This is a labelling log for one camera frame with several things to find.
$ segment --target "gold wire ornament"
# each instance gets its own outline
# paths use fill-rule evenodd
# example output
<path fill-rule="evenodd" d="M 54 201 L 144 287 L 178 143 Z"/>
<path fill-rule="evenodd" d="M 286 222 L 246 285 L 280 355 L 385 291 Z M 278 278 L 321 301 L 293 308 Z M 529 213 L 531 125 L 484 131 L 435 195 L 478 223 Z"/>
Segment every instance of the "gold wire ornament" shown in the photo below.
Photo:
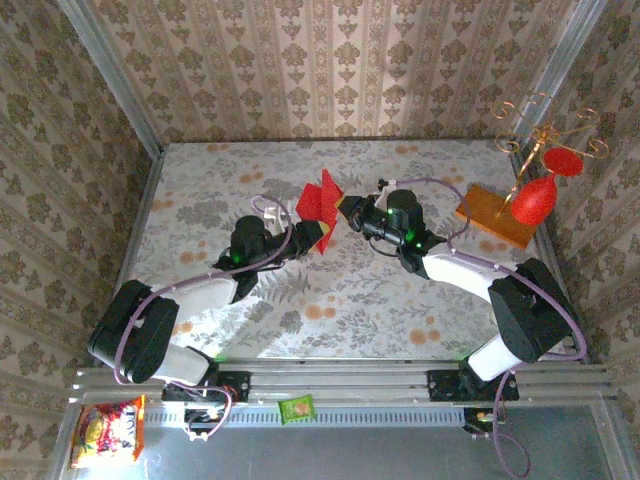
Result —
<path fill-rule="evenodd" d="M 517 134 L 515 132 L 506 132 L 496 135 L 495 144 L 501 152 L 509 154 L 517 153 L 520 151 L 521 145 L 526 143 L 527 140 L 531 139 L 535 142 L 533 148 L 531 149 L 531 152 L 522 165 L 522 168 L 520 168 L 520 171 L 518 172 L 515 185 L 504 199 L 504 203 L 496 214 L 496 217 L 500 216 L 505 207 L 509 204 L 509 201 L 522 184 L 525 172 L 527 171 L 531 163 L 533 163 L 533 161 L 536 159 L 543 147 L 562 147 L 570 150 L 576 155 L 597 159 L 606 158 L 609 155 L 609 146 L 603 140 L 597 138 L 589 138 L 589 140 L 587 141 L 587 149 L 584 151 L 568 147 L 560 141 L 560 137 L 566 137 L 574 135 L 576 133 L 586 132 L 597 127 L 598 123 L 600 122 L 600 114 L 593 108 L 583 107 L 576 112 L 576 116 L 579 118 L 578 127 L 572 130 L 558 131 L 558 129 L 556 129 L 553 124 L 553 118 L 555 117 L 556 113 L 556 102 L 551 95 L 546 92 L 533 92 L 529 94 L 528 102 L 533 105 L 540 105 L 543 102 L 548 102 L 549 106 L 547 111 L 549 113 L 547 114 L 547 118 L 551 118 L 552 120 L 550 120 L 548 123 L 533 125 L 529 121 L 529 119 L 524 116 L 524 113 L 522 113 L 520 109 L 518 109 L 518 107 L 516 107 L 516 105 L 510 101 L 497 101 L 491 108 L 491 114 L 498 120 L 506 120 L 515 112 L 518 117 L 520 117 L 520 119 L 522 119 L 522 121 L 529 127 L 530 131 L 530 133 L 527 135 Z M 545 169 L 554 173 L 545 164 L 544 155 L 541 156 L 540 163 Z"/>

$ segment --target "table surface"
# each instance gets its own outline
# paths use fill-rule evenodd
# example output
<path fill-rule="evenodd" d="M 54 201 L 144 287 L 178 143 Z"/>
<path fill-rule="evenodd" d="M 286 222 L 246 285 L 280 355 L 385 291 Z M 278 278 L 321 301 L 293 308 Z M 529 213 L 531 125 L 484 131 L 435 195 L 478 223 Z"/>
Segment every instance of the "table surface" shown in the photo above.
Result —
<path fill-rule="evenodd" d="M 506 194 L 514 182 L 508 157 L 484 140 L 172 144 L 131 277 L 159 287 L 206 272 L 236 219 L 252 213 L 253 195 L 295 207 L 323 168 L 346 194 L 363 196 L 379 178 L 431 176 L 463 193 L 479 184 Z M 452 192 L 437 184 L 413 190 L 427 228 L 442 236 L 460 228 Z M 523 252 L 475 227 L 456 246 L 498 262 L 537 254 L 534 242 Z M 227 358 L 451 360 L 497 331 L 488 303 L 407 273 L 339 219 L 324 255 L 260 274 L 249 297 L 177 324 L 172 342 Z"/>

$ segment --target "red fabric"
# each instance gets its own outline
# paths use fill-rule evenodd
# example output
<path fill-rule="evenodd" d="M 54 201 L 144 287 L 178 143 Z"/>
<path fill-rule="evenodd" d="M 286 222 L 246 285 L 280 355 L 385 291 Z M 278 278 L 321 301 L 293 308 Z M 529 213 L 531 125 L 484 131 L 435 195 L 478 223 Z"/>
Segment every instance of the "red fabric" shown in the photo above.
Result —
<path fill-rule="evenodd" d="M 329 233 L 316 244 L 321 254 L 324 254 L 327 249 L 333 229 L 338 223 L 336 221 L 338 209 L 335 205 L 342 198 L 342 195 L 342 190 L 336 185 L 329 171 L 325 168 L 322 170 L 322 186 L 319 187 L 307 183 L 302 191 L 300 200 L 298 200 L 296 212 L 298 212 L 302 220 L 316 220 L 329 225 Z"/>

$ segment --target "wooden board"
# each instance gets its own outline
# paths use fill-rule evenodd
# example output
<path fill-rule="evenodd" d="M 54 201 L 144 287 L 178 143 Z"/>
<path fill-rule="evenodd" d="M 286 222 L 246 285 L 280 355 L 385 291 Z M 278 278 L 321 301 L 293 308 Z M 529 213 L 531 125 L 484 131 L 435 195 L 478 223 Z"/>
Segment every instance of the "wooden board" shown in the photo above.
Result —
<path fill-rule="evenodd" d="M 465 195 L 471 208 L 471 223 L 486 232 L 524 250 L 531 241 L 536 227 L 524 225 L 511 215 L 511 202 L 496 217 L 504 203 L 504 197 L 491 193 L 482 187 L 472 185 Z M 464 205 L 456 208 L 456 215 L 466 220 Z"/>

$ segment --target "snack bag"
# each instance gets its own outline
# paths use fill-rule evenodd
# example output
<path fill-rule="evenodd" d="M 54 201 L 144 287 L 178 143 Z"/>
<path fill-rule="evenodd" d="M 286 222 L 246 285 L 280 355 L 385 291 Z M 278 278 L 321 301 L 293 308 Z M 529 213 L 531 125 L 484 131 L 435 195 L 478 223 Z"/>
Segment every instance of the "snack bag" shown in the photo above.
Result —
<path fill-rule="evenodd" d="M 71 467 L 133 463 L 144 446 L 145 396 L 122 403 L 85 405 L 71 448 Z"/>
<path fill-rule="evenodd" d="M 311 395 L 292 398 L 291 400 L 282 400 L 278 402 L 278 406 L 280 407 L 280 416 L 282 417 L 283 425 L 303 418 L 316 418 L 316 410 L 313 408 Z"/>

